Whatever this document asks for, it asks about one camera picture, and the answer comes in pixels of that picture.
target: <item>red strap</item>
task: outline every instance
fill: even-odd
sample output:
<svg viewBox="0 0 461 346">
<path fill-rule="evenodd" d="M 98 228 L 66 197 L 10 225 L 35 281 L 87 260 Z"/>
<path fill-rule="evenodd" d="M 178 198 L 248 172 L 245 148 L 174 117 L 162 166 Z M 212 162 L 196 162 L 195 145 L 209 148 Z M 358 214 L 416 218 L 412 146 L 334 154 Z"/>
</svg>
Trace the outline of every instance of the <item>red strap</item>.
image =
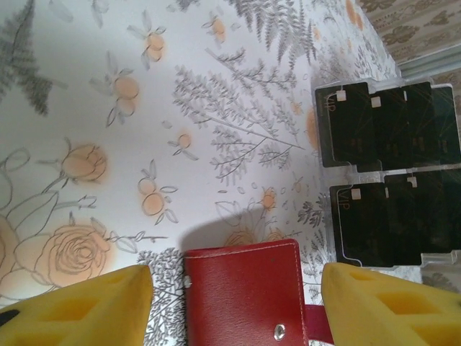
<svg viewBox="0 0 461 346">
<path fill-rule="evenodd" d="M 334 344 L 330 325 L 323 305 L 304 305 L 304 320 L 309 340 Z"/>
</svg>

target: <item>white stitching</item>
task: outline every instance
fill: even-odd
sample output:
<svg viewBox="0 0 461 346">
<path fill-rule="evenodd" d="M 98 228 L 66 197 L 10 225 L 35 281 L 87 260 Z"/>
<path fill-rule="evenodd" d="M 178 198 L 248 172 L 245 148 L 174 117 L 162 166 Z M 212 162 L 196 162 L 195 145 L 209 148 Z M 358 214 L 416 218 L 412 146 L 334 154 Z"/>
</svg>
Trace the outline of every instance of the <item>white stitching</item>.
<svg viewBox="0 0 461 346">
<path fill-rule="evenodd" d="M 228 256 L 229 254 L 242 254 L 244 252 L 252 252 L 252 251 L 258 251 L 258 250 L 271 249 L 272 247 L 286 247 L 286 246 L 289 246 L 289 245 L 294 246 L 294 244 L 291 244 L 291 243 L 289 243 L 289 244 L 281 244 L 281 245 L 272 245 L 271 247 L 260 247 L 258 249 L 240 250 L 240 251 L 235 251 L 235 252 L 228 252 L 227 254 L 208 254 L 208 255 L 205 255 L 205 256 L 188 256 L 188 257 L 185 257 L 185 259 L 193 260 L 194 258 L 210 258 L 210 257 Z"/>
<path fill-rule="evenodd" d="M 298 260 L 298 257 L 297 257 L 297 252 L 296 252 L 296 244 L 293 244 L 293 243 L 289 243 L 289 244 L 281 244 L 281 245 L 272 245 L 270 247 L 260 247 L 258 249 L 251 249 L 251 250 L 240 250 L 240 251 L 235 251 L 235 252 L 229 252 L 227 254 L 209 254 L 209 255 L 206 255 L 206 256 L 188 256 L 188 257 L 185 257 L 185 259 L 189 259 L 189 260 L 193 260 L 195 258 L 211 258 L 211 257 L 219 257 L 219 256 L 228 256 L 229 254 L 242 254 L 244 252 L 252 252 L 252 251 L 258 251 L 258 250 L 265 250 L 265 249 L 271 249 L 271 248 L 274 248 L 274 247 L 287 247 L 287 246 L 292 246 L 293 247 L 293 251 L 295 252 L 295 262 L 296 262 L 296 276 L 299 275 L 299 260 Z M 300 313 L 301 313 L 301 328 L 303 329 L 303 342 L 304 342 L 304 345 L 307 345 L 308 344 L 308 341 L 306 340 L 306 336 L 305 336 L 305 323 L 304 323 L 304 302 L 303 302 L 303 297 L 301 295 L 301 285 L 300 285 L 300 281 L 299 281 L 299 278 L 297 279 L 297 295 L 300 299 Z"/>
</svg>

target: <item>red wallet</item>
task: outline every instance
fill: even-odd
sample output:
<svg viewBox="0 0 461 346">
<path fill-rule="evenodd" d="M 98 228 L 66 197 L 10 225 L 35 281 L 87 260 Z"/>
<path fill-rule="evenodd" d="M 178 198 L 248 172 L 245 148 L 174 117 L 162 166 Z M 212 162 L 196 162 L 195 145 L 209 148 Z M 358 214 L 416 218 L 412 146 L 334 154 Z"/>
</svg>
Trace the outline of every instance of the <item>red wallet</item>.
<svg viewBox="0 0 461 346">
<path fill-rule="evenodd" d="M 189 346 L 333 343 L 324 307 L 304 304 L 295 240 L 191 250 L 184 267 Z"/>
</svg>

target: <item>acrylic card display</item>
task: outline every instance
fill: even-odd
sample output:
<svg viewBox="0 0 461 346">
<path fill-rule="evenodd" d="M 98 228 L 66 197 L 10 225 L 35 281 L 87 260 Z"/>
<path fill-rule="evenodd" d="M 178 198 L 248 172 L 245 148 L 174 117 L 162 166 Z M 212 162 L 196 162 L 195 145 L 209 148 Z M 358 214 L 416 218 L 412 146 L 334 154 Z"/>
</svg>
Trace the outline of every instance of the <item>acrylic card display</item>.
<svg viewBox="0 0 461 346">
<path fill-rule="evenodd" d="M 461 150 L 452 87 L 368 80 L 314 93 L 330 260 L 395 267 L 456 254 Z"/>
</svg>

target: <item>wallet snap button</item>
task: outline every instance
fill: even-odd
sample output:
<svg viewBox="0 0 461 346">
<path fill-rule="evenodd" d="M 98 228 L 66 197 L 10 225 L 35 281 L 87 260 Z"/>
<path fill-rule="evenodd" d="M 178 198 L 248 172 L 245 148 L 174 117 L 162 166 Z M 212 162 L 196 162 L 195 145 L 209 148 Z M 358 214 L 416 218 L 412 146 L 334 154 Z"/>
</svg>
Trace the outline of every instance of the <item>wallet snap button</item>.
<svg viewBox="0 0 461 346">
<path fill-rule="evenodd" d="M 188 275 L 184 276 L 184 279 L 183 279 L 182 283 L 184 284 L 185 288 L 189 288 L 190 286 L 192 286 L 192 280 L 191 280 L 190 276 L 188 276 Z"/>
<path fill-rule="evenodd" d="M 274 339 L 280 341 L 285 336 L 285 326 L 283 324 L 278 324 L 274 329 Z"/>
</svg>

